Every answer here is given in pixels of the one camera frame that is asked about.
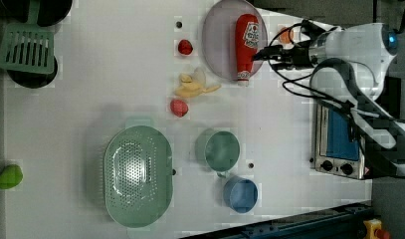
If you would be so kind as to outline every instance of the green bowl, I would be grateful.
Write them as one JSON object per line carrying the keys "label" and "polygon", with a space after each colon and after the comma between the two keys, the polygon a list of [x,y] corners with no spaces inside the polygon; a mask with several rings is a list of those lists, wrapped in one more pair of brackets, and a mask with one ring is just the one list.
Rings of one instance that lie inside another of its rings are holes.
{"label": "green bowl", "polygon": [[239,159],[240,145],[228,131],[207,129],[196,140],[196,157],[217,172],[227,172]]}

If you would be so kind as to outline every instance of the blue cup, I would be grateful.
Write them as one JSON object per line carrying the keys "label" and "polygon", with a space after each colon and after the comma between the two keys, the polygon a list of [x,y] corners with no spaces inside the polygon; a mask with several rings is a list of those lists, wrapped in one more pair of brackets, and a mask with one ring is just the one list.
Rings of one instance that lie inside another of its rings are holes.
{"label": "blue cup", "polygon": [[258,188],[253,181],[234,176],[224,186],[223,198],[227,206],[236,212],[246,213],[258,200]]}

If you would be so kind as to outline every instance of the white tabletop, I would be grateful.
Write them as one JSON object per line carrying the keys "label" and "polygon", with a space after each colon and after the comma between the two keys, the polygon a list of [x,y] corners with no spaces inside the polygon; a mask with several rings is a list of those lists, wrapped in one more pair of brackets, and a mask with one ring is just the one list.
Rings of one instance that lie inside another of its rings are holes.
{"label": "white tabletop", "polygon": [[[25,175],[6,192],[8,239],[179,238],[370,199],[371,181],[310,169],[312,103],[286,93],[267,64],[248,88],[209,72],[199,34],[217,1],[114,2],[75,1],[56,35],[61,71],[48,87],[25,89],[6,76],[5,156]],[[279,24],[300,20],[260,12],[271,36]],[[182,38],[195,46],[186,58],[175,51]],[[168,109],[178,75],[198,66],[207,70],[207,84],[223,88],[191,100],[189,114],[179,119]],[[132,116],[155,120],[177,170],[168,210],[141,229],[115,223],[102,194],[104,151]],[[195,160],[194,141],[207,127],[228,129],[240,141],[233,173],[260,190],[247,214],[224,205],[226,180]]]}

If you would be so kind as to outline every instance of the black pan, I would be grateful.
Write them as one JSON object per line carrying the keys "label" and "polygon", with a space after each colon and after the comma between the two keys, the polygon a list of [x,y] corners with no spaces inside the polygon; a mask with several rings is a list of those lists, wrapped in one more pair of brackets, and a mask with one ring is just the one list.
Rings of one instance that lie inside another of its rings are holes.
{"label": "black pan", "polygon": [[[28,20],[30,0],[0,0],[0,13],[25,23]],[[62,21],[70,12],[73,0],[41,0],[38,25],[53,26]]]}

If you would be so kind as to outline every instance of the green colander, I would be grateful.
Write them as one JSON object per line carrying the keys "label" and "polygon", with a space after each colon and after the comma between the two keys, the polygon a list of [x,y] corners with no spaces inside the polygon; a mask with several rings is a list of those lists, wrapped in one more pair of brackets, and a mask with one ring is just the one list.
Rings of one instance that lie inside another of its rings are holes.
{"label": "green colander", "polygon": [[37,25],[40,0],[29,3],[28,22],[6,26],[0,68],[36,74],[54,72],[54,34]]}
{"label": "green colander", "polygon": [[155,222],[173,194],[168,140],[147,125],[123,130],[106,150],[104,181],[105,206],[114,221],[130,228]]}

